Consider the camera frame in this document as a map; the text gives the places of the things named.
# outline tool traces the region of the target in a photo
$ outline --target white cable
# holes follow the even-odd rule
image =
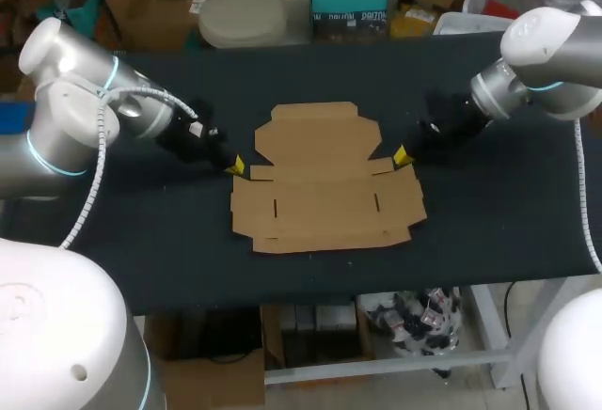
[[[583,142],[581,140],[581,124],[579,120],[575,120],[575,146],[577,148],[577,164],[579,178],[579,203],[581,207],[581,225],[583,226],[583,236],[585,237],[585,245],[590,252],[590,257],[594,262],[598,273],[602,274],[602,263],[595,252],[594,241],[592,241],[592,233],[590,233],[590,222],[587,216],[587,189],[585,187],[585,154],[583,153]]]
[[[98,190],[101,187],[101,181],[103,180],[104,172],[104,162],[106,160],[106,134],[104,131],[104,111],[106,109],[106,106],[110,102],[118,100],[122,93],[135,93],[140,95],[149,95],[163,98],[165,100],[168,100],[169,102],[178,105],[191,118],[198,118],[197,113],[188,104],[164,90],[158,90],[149,87],[119,87],[105,93],[103,98],[101,99],[101,104],[99,105],[98,116],[96,119],[98,125],[98,159],[96,161],[96,171],[94,172],[94,178],[92,179],[90,190],[87,193],[84,208],[82,208],[82,211],[77,217],[77,221],[75,222],[75,224],[71,228],[71,231],[69,232],[65,240],[61,243],[59,248],[68,249],[71,243],[75,240],[75,238],[79,234],[80,229],[82,229],[82,226],[86,222],[87,215],[92,209],[92,205],[94,204],[94,200],[96,199]]]

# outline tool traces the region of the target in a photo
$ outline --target metal table frame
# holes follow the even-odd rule
[[[516,335],[511,339],[506,337],[489,286],[471,286],[468,288],[468,293],[475,303],[479,331],[484,346],[484,349],[480,351],[267,371],[265,384],[489,364],[496,388],[515,386],[519,384],[520,374],[532,367],[542,336],[552,317],[569,301],[579,296],[589,281],[589,276],[546,280],[532,304],[528,320],[523,327],[516,330]],[[143,326],[144,317],[136,318],[136,322],[139,326]]]

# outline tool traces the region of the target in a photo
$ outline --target robotic arm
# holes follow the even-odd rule
[[[98,154],[102,97],[119,88],[137,91],[120,93],[109,103],[107,146],[121,127],[137,138],[154,139],[185,162],[209,160],[231,173],[243,172],[240,157],[223,147],[225,136],[212,126],[210,106],[197,101],[192,110],[57,19],[32,33],[19,67],[37,85],[36,112],[26,134],[0,136],[0,197],[55,197],[83,175]]]
[[[502,58],[470,81],[470,94],[427,95],[429,117],[395,154],[398,166],[457,147],[496,119],[538,102],[552,117],[574,120],[602,103],[602,9],[583,1],[572,13],[531,10],[504,33]]]

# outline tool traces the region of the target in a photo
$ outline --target black mat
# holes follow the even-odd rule
[[[213,103],[218,125],[256,164],[264,161],[253,132],[277,103],[351,101],[380,123],[384,143],[374,157],[392,155],[424,110],[427,88],[465,90],[498,55],[496,34],[128,61],[180,97]],[[586,137],[588,183],[599,190],[602,144]],[[535,109],[488,128],[448,166],[418,166],[428,219],[412,229],[411,243],[391,248],[253,254],[251,241],[231,232],[231,178],[184,166],[126,135],[108,157],[74,249],[116,280],[137,314],[594,272],[581,232],[573,126]],[[58,244],[84,194],[13,205],[5,234]],[[600,239],[602,197],[590,194]]]

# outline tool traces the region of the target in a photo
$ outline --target black table surface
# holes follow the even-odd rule
[[[125,59],[174,94],[214,104],[217,125],[249,165],[266,163],[253,134],[279,103],[351,101],[380,124],[373,157],[390,156],[425,110],[427,89],[465,91],[498,56],[499,34],[488,34]],[[600,189],[602,141],[584,130],[588,186]],[[428,218],[411,229],[411,242],[262,255],[231,231],[231,177],[122,134],[73,249],[115,279],[134,314],[595,272],[581,228],[572,123],[525,110],[494,123],[448,164],[416,170]],[[59,244],[86,185],[55,201],[11,202],[2,234]],[[598,243],[602,197],[589,195]]]

